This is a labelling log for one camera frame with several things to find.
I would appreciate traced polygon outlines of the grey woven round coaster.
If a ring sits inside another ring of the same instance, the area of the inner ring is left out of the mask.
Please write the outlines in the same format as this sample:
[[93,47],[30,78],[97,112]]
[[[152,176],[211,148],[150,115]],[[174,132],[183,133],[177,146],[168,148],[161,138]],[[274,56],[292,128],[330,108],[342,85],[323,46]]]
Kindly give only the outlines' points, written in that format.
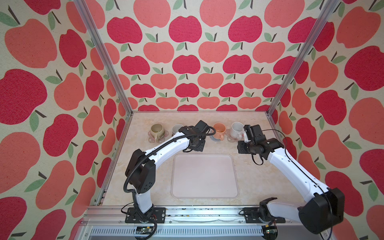
[[221,139],[216,139],[214,136],[210,136],[211,140],[214,142],[221,142]]

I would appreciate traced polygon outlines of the lavender ceramic mug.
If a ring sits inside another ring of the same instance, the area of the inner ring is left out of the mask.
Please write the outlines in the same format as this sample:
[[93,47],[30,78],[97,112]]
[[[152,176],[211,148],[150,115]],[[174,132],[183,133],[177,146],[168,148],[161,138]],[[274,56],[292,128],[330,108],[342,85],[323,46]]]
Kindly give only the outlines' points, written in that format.
[[176,124],[172,127],[172,136],[179,132],[179,129],[182,128],[182,124]]

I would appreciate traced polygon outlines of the salmon pink ceramic mug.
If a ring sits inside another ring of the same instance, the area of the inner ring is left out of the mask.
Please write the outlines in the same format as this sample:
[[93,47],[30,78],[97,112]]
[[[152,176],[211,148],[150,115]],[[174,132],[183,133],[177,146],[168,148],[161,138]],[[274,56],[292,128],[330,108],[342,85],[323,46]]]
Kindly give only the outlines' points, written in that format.
[[218,141],[223,141],[227,130],[226,126],[222,123],[215,123],[213,127],[216,130],[216,133],[213,135],[213,138]]

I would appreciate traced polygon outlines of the white ceramic mug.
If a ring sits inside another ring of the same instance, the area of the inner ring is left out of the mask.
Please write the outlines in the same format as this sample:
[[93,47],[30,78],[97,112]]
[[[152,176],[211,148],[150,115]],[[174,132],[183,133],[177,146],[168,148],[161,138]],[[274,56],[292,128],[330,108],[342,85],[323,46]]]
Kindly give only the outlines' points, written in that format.
[[240,141],[244,135],[244,125],[240,122],[234,122],[231,125],[230,137],[237,141]]

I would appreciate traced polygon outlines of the pink flower coaster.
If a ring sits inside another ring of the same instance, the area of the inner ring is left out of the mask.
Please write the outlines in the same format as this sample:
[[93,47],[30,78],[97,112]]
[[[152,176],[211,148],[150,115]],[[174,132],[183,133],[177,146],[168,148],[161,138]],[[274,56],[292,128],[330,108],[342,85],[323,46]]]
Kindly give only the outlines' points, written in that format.
[[242,141],[243,140],[243,135],[244,135],[243,133],[235,134],[235,135],[228,134],[227,135],[227,140],[230,143],[235,143],[235,142],[238,142],[238,141]]
[[152,132],[151,131],[148,131],[148,142],[151,143],[151,144],[154,144],[154,143],[158,143],[158,144],[161,144],[163,142],[165,142],[166,138],[169,136],[169,132],[167,130],[165,130],[165,134],[159,138],[159,139],[156,139],[153,135],[152,135]]

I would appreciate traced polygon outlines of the cream ceramic mug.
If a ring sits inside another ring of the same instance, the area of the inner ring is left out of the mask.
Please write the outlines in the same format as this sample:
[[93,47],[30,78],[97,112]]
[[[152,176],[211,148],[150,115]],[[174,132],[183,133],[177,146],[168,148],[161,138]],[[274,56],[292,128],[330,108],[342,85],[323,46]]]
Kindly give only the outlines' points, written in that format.
[[165,134],[165,129],[161,124],[152,125],[150,131],[156,139],[161,138]]

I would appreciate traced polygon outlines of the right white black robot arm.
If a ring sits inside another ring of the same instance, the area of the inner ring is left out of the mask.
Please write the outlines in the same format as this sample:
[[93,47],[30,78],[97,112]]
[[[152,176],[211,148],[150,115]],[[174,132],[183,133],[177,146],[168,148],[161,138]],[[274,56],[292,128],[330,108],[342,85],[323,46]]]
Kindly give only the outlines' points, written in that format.
[[271,197],[260,202],[259,218],[269,223],[275,218],[301,222],[313,234],[338,225],[344,220],[345,195],[331,189],[300,165],[277,139],[262,142],[239,141],[239,154],[258,155],[277,167],[302,195],[305,205],[279,202]]

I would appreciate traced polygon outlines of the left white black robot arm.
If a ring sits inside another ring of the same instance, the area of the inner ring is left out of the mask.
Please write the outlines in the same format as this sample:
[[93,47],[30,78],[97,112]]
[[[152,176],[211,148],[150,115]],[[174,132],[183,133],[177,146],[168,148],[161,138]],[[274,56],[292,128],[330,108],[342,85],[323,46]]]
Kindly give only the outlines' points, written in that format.
[[195,126],[183,126],[169,140],[146,151],[140,149],[132,153],[126,169],[126,180],[123,185],[125,193],[131,193],[137,213],[149,217],[153,211],[150,189],[156,181],[156,171],[165,161],[176,153],[202,152],[206,137],[216,130],[203,122]]

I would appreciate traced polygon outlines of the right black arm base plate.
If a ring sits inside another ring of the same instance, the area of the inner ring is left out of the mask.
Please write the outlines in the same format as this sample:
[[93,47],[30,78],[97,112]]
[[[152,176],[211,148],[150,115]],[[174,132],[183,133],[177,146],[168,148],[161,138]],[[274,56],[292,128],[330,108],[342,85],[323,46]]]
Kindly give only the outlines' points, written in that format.
[[246,223],[251,224],[273,224],[273,223],[278,223],[278,224],[284,224],[286,223],[286,219],[284,218],[275,218],[273,217],[268,209],[264,207],[257,207],[257,208],[243,208],[240,212],[239,215],[245,217]]

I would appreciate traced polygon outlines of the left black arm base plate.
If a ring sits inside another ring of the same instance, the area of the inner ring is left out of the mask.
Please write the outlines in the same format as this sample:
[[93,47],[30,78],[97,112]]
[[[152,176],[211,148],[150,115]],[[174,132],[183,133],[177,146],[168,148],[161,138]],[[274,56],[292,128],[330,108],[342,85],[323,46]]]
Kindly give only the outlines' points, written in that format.
[[[150,208],[144,215],[155,221],[158,224],[163,224],[166,217],[166,208]],[[128,213],[126,214],[125,223],[127,224],[147,224],[151,223],[149,220],[142,218],[135,208],[128,208]]]

